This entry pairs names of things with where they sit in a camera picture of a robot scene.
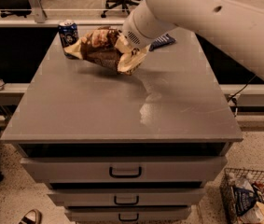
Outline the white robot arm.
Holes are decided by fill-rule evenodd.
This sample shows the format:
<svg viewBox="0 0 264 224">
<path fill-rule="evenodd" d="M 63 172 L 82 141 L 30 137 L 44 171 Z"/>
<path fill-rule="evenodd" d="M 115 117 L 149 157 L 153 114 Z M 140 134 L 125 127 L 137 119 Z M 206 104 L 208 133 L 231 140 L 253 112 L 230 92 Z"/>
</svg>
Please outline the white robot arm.
<svg viewBox="0 0 264 224">
<path fill-rule="evenodd" d="M 176 27 L 203 37 L 264 81 L 264 10 L 234 0 L 143 0 L 122 32 L 141 49 Z"/>
</svg>

